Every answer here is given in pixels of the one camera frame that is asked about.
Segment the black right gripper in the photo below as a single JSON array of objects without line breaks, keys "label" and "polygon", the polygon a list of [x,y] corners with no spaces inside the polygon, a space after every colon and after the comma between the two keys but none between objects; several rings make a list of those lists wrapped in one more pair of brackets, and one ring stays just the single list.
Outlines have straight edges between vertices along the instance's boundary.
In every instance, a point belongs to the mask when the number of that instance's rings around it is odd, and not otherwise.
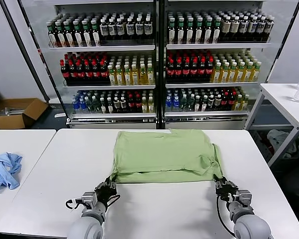
[{"label": "black right gripper", "polygon": [[213,179],[215,182],[216,195],[219,196],[222,201],[229,202],[238,191],[238,187],[233,184],[228,184],[226,177],[222,177],[222,184],[216,174],[213,175]]}]

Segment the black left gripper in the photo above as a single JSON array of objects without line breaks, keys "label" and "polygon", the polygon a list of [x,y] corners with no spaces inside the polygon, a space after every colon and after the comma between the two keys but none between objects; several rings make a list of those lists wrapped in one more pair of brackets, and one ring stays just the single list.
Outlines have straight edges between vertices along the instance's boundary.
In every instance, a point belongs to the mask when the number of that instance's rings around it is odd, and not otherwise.
[{"label": "black left gripper", "polygon": [[117,199],[116,182],[110,179],[110,176],[100,183],[95,188],[97,201],[103,203],[105,206],[110,206],[113,202],[110,201]]}]

